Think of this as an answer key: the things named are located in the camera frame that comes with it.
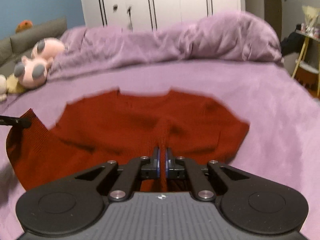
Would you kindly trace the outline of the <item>brown wooden door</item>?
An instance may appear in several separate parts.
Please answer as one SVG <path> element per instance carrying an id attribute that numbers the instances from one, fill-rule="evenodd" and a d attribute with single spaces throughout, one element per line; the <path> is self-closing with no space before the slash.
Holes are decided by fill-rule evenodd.
<path id="1" fill-rule="evenodd" d="M 275 30 L 281 40 L 282 33 L 282 1 L 264 0 L 264 19 Z"/>

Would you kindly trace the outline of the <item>purple bed sheet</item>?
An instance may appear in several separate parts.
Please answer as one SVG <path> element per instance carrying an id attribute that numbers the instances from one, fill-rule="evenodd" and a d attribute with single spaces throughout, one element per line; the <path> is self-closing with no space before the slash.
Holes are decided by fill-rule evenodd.
<path id="1" fill-rule="evenodd" d="M 123 94 L 199 93 L 249 121 L 231 165 L 300 191 L 309 204 L 302 233 L 319 239 L 319 103 L 274 64 L 194 60 L 108 69 L 8 98 L 1 114 L 21 116 L 32 109 L 52 127 L 65 104 L 115 88 Z"/>

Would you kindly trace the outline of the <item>grey upholstered headboard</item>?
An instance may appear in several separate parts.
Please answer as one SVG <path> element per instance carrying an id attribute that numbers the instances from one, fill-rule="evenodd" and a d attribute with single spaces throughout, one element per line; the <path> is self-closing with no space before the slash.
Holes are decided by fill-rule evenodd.
<path id="1" fill-rule="evenodd" d="M 2 39 L 1 75 L 9 77 L 22 56 L 30 58 L 31 51 L 39 40 L 48 37 L 60 38 L 66 30 L 67 19 L 63 16 Z"/>

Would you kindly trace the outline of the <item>dark red knit cardigan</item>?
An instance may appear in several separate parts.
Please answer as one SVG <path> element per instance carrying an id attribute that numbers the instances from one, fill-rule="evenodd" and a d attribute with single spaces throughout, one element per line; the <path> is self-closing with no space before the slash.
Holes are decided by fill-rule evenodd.
<path id="1" fill-rule="evenodd" d="M 120 164 L 143 155 L 176 155 L 201 164 L 234 158 L 249 124 L 218 101 L 175 90 L 161 96 L 124 95 L 118 90 L 67 104 L 47 129 L 33 111 L 27 129 L 13 127 L 7 155 L 26 190 L 108 160 Z"/>

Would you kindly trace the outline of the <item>crumpled purple duvet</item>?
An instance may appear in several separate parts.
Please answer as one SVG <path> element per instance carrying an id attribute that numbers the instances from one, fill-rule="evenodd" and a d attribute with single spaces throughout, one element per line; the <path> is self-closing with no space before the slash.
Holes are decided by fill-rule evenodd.
<path id="1" fill-rule="evenodd" d="M 157 31 L 76 27 L 61 36 L 48 80 L 72 79 L 135 64 L 189 59 L 281 63 L 280 42 L 264 20 L 244 11 L 218 12 Z"/>

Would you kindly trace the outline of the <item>white wardrobe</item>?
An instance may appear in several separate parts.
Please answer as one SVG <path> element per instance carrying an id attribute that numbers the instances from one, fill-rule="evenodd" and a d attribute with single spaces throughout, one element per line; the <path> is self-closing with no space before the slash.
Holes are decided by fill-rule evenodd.
<path id="1" fill-rule="evenodd" d="M 81 4 L 86 26 L 110 25 L 131 31 L 156 30 L 245 9 L 245 0 L 81 0 Z"/>

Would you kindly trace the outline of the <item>pink plush toy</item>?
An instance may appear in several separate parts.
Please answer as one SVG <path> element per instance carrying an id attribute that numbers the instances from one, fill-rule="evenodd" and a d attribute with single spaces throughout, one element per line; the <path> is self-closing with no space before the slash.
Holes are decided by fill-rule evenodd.
<path id="1" fill-rule="evenodd" d="M 31 58 L 21 57 L 14 68 L 14 76 L 25 89 L 35 89 L 47 81 L 48 71 L 57 55 L 66 50 L 66 45 L 57 38 L 44 38 L 31 51 Z"/>

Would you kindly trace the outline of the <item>orange plush toy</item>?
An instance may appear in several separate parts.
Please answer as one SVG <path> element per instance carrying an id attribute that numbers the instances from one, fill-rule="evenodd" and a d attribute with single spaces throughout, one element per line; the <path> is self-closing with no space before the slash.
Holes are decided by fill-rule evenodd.
<path id="1" fill-rule="evenodd" d="M 21 23 L 17 25 L 15 29 L 15 33 L 20 33 L 32 27 L 33 27 L 33 23 L 30 20 L 23 20 Z"/>

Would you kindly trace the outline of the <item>white plush toy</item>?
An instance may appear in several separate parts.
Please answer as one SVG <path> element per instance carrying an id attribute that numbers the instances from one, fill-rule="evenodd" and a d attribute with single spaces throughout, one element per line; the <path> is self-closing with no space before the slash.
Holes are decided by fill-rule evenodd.
<path id="1" fill-rule="evenodd" d="M 4 75 L 0 75 L 0 102 L 7 99 L 7 79 Z"/>

